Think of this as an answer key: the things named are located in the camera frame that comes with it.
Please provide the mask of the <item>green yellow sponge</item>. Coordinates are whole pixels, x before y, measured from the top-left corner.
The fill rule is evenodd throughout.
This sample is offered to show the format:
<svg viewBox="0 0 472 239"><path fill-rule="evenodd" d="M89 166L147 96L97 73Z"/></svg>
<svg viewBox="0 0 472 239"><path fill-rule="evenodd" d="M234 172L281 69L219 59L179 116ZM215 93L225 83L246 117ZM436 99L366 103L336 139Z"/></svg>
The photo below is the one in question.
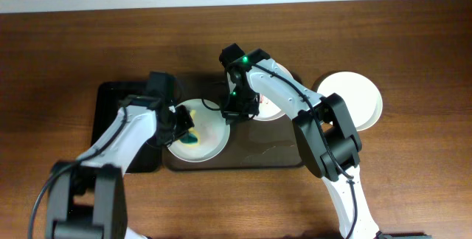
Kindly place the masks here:
<svg viewBox="0 0 472 239"><path fill-rule="evenodd" d="M184 110L179 116L177 125L178 140L182 144L195 145L198 143L198 136L192 130L193 128L194 122L191 113L188 110Z"/></svg>

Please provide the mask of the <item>pink plate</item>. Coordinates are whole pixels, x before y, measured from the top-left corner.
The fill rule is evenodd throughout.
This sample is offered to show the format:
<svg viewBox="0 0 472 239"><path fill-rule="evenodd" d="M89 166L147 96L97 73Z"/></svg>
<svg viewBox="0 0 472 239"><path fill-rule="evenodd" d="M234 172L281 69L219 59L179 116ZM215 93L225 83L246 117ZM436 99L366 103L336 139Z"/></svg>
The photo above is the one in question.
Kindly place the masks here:
<svg viewBox="0 0 472 239"><path fill-rule="evenodd" d="M243 74L245 71L243 70L243 66L249 66L249 62L240 63L230 63L225 67L226 73L226 82L228 87L228 93L232 91L236 86L245 86L250 87L249 81L247 77L244 77ZM272 100L270 100L264 94L260 94L260 104L259 104L259 111L260 113L254 118L257 121L272 121L279 119L280 117L285 115L285 112L277 106Z"/></svg>

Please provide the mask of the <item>pale green plate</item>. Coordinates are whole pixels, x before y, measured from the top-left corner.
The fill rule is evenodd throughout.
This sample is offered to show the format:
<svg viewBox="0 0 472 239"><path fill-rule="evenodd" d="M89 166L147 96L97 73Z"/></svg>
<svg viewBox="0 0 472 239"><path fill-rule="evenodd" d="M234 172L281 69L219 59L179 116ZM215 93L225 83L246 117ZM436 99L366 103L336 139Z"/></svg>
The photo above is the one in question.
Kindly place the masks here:
<svg viewBox="0 0 472 239"><path fill-rule="evenodd" d="M201 99L186 100L183 105L192 117L194 127L190 134L196 138L190 143L178 140L169 151L178 159L185 162L205 162L217 156L229 141L230 126L219 111L209 110Z"/></svg>

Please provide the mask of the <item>white plate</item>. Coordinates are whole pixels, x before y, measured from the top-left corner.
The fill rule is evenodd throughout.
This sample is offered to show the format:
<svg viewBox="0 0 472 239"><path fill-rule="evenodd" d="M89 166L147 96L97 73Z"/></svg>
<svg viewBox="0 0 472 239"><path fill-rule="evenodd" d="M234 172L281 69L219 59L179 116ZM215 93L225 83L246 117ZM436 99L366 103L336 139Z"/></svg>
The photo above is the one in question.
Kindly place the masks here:
<svg viewBox="0 0 472 239"><path fill-rule="evenodd" d="M371 128L381 117L383 98L378 87L355 72L336 72L321 81L317 93L328 97L336 93L347 105L357 131Z"/></svg>

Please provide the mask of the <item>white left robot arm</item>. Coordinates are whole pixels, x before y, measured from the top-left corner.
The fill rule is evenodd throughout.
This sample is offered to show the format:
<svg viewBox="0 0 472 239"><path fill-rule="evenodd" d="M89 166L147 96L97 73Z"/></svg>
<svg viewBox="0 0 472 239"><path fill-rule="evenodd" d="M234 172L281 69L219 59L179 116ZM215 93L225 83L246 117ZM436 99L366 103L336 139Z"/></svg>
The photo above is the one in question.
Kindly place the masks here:
<svg viewBox="0 0 472 239"><path fill-rule="evenodd" d="M181 139L194 124L177 106L176 78L151 72L141 95L119 103L114 121L72 162L58 162L41 190L48 196L46 238L140 238L128 225L123 178L147 142Z"/></svg>

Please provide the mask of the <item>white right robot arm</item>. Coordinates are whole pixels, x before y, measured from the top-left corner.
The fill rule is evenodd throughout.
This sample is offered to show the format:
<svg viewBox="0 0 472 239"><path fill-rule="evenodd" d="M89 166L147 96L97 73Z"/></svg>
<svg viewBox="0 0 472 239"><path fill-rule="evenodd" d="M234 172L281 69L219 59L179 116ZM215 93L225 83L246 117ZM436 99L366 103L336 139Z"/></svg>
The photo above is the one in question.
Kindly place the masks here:
<svg viewBox="0 0 472 239"><path fill-rule="evenodd" d="M316 93L279 69L261 49L245 53L237 44L219 56L227 94L220 111L227 123L245 122L267 97L291 120L299 156L326 186L343 238L383 238L374 221L360 177L360 136L345 101L337 94Z"/></svg>

